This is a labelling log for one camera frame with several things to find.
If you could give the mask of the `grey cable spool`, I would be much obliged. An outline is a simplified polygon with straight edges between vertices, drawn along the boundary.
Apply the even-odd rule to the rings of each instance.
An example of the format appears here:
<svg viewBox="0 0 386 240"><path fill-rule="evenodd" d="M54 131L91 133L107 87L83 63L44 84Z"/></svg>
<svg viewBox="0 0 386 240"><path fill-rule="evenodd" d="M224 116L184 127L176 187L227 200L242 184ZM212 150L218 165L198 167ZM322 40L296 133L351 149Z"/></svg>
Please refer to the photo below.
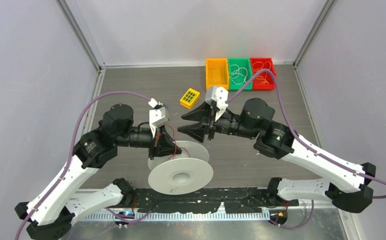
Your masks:
<svg viewBox="0 0 386 240"><path fill-rule="evenodd" d="M207 186L214 171L206 147L193 141L177 142L181 153L148 160L149 186L166 195L183 195Z"/></svg>

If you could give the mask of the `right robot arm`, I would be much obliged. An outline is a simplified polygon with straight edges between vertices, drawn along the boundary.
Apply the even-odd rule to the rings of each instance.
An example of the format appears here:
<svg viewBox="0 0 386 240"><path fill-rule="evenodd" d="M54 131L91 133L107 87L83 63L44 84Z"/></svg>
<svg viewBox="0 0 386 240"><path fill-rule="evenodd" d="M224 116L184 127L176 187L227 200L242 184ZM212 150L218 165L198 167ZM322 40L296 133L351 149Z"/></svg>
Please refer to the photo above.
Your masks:
<svg viewBox="0 0 386 240"><path fill-rule="evenodd" d="M324 201L350 213L360 213L373 200L369 174L371 163L353 164L311 144L288 126L273 120L275 110L260 98L248 99L240 114L226 110L217 117L215 104L203 103L182 115L189 124L178 127L180 133L204 142L215 134L226 134L255 140L254 149L269 158L301 166L318 175L317 179L291 180L274 177L267 186L266 198L272 205L297 199Z"/></svg>

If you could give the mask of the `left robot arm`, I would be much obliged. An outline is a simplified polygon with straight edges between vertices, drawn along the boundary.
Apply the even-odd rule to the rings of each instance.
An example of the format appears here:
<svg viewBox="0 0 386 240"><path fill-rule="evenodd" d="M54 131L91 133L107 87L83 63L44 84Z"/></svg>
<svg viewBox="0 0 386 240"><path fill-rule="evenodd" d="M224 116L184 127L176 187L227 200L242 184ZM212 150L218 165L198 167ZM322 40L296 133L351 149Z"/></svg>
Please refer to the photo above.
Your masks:
<svg viewBox="0 0 386 240"><path fill-rule="evenodd" d="M136 192L124 178L87 197L73 199L86 180L115 158L119 147L145 148L150 160L182 152L165 129L165 109L154 109L157 126L134 126L134 111L127 104L116 104L105 112L99 126L82 135L74 145L71 160L50 185L34 200L17 204L18 217L29 223L33 240L57 240L79 220L106 207L131 207Z"/></svg>

